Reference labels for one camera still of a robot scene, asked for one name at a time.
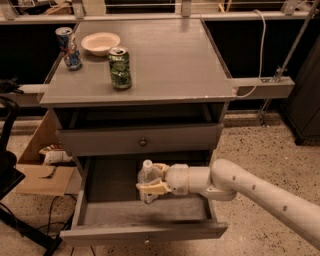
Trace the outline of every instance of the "drawer handle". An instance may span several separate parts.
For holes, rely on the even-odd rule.
[[[147,146],[147,144],[148,144],[148,142],[146,141],[145,138],[142,138],[142,139],[139,141],[139,145],[140,145],[141,147],[145,147],[145,146]]]

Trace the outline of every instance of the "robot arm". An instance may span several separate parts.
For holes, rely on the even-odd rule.
[[[198,193],[209,200],[228,201],[239,192],[320,250],[320,206],[254,176],[235,163],[219,159],[211,169],[176,164],[158,173],[159,177],[152,182],[137,184],[141,194]]]

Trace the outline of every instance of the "blue soda can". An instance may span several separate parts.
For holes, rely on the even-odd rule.
[[[82,67],[82,60],[72,28],[58,28],[56,36],[59,48],[64,53],[63,60],[67,68],[71,71],[79,70]]]

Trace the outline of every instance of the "gray cabinet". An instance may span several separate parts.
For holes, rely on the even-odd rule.
[[[72,228],[61,236],[75,246],[220,237],[227,224],[206,199],[145,205],[135,186],[145,159],[207,165],[219,141],[232,82],[200,20],[81,22],[78,45],[100,31],[129,48],[133,86],[113,89],[106,59],[80,47],[83,68],[61,62],[40,102],[82,175]]]
[[[296,79],[283,110],[297,139],[320,137],[320,37],[316,40]]]

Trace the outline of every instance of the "white bowl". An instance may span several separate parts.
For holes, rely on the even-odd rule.
[[[82,39],[81,45],[96,56],[108,55],[109,49],[119,45],[120,37],[112,33],[95,33]]]

